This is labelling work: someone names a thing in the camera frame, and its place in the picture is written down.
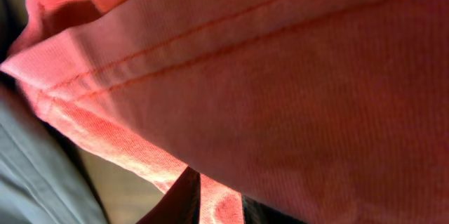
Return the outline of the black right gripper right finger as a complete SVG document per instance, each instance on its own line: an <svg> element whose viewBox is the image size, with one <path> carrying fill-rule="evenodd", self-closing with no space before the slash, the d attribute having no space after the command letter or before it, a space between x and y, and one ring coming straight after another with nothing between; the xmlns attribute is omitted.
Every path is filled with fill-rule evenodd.
<svg viewBox="0 0 449 224"><path fill-rule="evenodd" d="M242 196L242 206L245 224L306 224L246 196Z"/></svg>

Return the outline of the grey shorts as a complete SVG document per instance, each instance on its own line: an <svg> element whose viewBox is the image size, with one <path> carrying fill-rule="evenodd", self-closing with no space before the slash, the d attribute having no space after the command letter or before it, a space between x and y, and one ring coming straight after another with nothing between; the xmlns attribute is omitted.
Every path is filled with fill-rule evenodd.
<svg viewBox="0 0 449 224"><path fill-rule="evenodd" d="M1 222L108 223L79 158L1 74Z"/></svg>

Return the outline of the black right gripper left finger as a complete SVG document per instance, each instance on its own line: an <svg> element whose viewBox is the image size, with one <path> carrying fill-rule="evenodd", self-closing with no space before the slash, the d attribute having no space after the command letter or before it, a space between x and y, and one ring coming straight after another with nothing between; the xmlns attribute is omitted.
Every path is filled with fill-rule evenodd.
<svg viewBox="0 0 449 224"><path fill-rule="evenodd" d="M161 201L137 224L199 224L200 174L187 167Z"/></svg>

